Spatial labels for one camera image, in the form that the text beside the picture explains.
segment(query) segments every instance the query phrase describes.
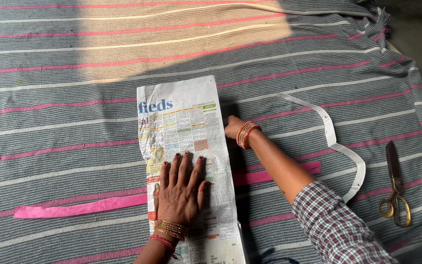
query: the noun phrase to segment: gold bangle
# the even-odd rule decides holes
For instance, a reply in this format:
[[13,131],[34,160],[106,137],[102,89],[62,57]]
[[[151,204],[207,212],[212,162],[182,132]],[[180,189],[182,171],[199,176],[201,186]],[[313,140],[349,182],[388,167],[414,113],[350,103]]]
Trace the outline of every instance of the gold bangle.
[[187,230],[187,228],[186,228],[186,227],[184,227],[183,225],[177,224],[177,223],[172,222],[172,221],[158,219],[158,220],[157,220],[157,222],[158,222],[158,223],[160,223],[160,222],[164,222],[164,223],[167,223],[167,224],[176,225],[176,226],[178,226],[178,227],[181,227],[181,228],[183,228],[183,229]]
[[236,141],[237,144],[242,147],[242,142],[243,142],[243,138],[242,138],[242,132],[247,129],[247,127],[251,126],[253,123],[252,122],[245,122],[240,128],[239,131],[237,132],[237,136],[236,136]]
[[175,232],[175,233],[177,233],[181,236],[185,236],[187,234],[187,232],[185,230],[179,229],[177,227],[172,227],[172,226],[164,225],[164,224],[160,224],[160,223],[156,223],[155,226],[162,227],[162,228],[167,229],[169,231],[173,231],[173,232]]
[[237,144],[245,149],[250,149],[250,147],[247,144],[247,141],[249,139],[250,132],[254,130],[255,128],[258,128],[261,130],[260,126],[256,123],[247,122],[244,123],[241,128],[239,129],[239,132],[237,134]]
[[176,233],[174,233],[172,231],[169,231],[169,230],[167,230],[165,228],[162,228],[162,227],[154,227],[154,230],[157,230],[157,231],[162,232],[164,234],[167,234],[167,235],[169,235],[171,237],[175,237],[175,238],[178,238],[178,239],[180,239],[182,241],[185,241],[185,237],[180,236],[179,234],[176,234]]

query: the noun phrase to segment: newspaper page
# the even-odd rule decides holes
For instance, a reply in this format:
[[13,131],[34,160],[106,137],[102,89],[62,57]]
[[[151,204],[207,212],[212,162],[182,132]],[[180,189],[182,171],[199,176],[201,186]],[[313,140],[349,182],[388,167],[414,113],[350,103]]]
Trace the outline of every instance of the newspaper page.
[[206,160],[206,206],[185,242],[177,264],[243,264],[234,188],[214,76],[137,88],[138,139],[147,163],[149,232],[153,232],[161,186],[160,169],[177,152],[191,152],[192,164]]

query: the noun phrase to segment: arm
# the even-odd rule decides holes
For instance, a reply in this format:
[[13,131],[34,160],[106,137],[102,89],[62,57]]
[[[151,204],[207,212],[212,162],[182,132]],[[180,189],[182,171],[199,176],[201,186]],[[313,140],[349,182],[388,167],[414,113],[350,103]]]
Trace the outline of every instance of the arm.
[[[244,122],[234,116],[227,122],[226,136],[235,139]],[[293,206],[297,221],[326,263],[396,263],[340,196],[315,181],[260,130],[250,132],[248,144]]]
[[[158,219],[168,220],[189,227],[198,216],[204,203],[206,181],[198,186],[200,172],[204,163],[203,157],[199,157],[193,169],[190,179],[187,177],[187,169],[190,160],[188,151],[183,155],[180,163],[180,153],[177,153],[172,165],[164,162],[160,172],[160,192]],[[153,235],[166,239],[174,247],[179,240],[166,233],[155,230]],[[135,264],[161,264],[167,263],[172,256],[173,250],[156,239],[149,239],[144,249],[135,260]]]

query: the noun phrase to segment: finger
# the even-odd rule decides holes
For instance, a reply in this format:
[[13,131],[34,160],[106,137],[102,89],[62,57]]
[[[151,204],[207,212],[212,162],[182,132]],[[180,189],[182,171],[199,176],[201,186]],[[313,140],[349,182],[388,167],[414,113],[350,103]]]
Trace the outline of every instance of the finger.
[[178,185],[187,185],[187,170],[188,170],[188,161],[190,160],[190,152],[187,150],[183,154],[182,162],[179,167],[179,178],[177,180]]
[[180,165],[180,153],[175,154],[172,165],[169,171],[169,187],[174,187],[177,184],[177,174],[179,172]]
[[169,184],[169,163],[167,161],[164,161],[164,164],[162,165],[159,180],[160,188],[162,190],[165,190],[167,188],[167,185]]
[[201,212],[201,209],[204,206],[204,197],[206,196],[206,186],[208,185],[207,181],[202,181],[200,187],[198,187],[198,210]]
[[227,125],[229,125],[229,117],[225,117],[222,119],[222,124],[224,125],[224,127],[226,127]]
[[190,181],[188,182],[188,188],[190,190],[196,190],[196,184],[200,178],[201,168],[203,167],[204,159],[202,156],[199,156],[196,160],[196,165],[193,171],[191,172]]

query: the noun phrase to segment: bangle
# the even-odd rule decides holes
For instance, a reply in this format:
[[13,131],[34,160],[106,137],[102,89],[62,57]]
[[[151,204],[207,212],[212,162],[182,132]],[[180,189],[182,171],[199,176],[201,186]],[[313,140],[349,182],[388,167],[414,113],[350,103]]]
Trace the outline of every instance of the bangle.
[[154,225],[154,230],[165,233],[171,237],[178,238],[182,241],[185,241],[185,236],[187,235],[186,227],[167,220],[158,219]]
[[164,244],[166,247],[172,249],[172,251],[173,251],[172,257],[174,259],[178,259],[177,256],[175,255],[175,247],[167,239],[162,238],[160,236],[156,236],[156,235],[150,236],[149,239],[156,239],[156,240],[160,241],[162,244]]
[[261,127],[257,125],[256,123],[252,123],[252,122],[244,123],[240,127],[239,131],[237,132],[237,137],[236,137],[237,144],[242,148],[250,149],[251,147],[248,144],[249,135],[250,135],[250,132],[252,132],[252,130],[256,128],[261,130]]
[[175,247],[167,239],[162,238],[160,236],[156,236],[156,235],[150,236],[149,239],[157,239],[160,242],[162,242],[162,244],[166,245],[168,248],[172,249],[175,252]]

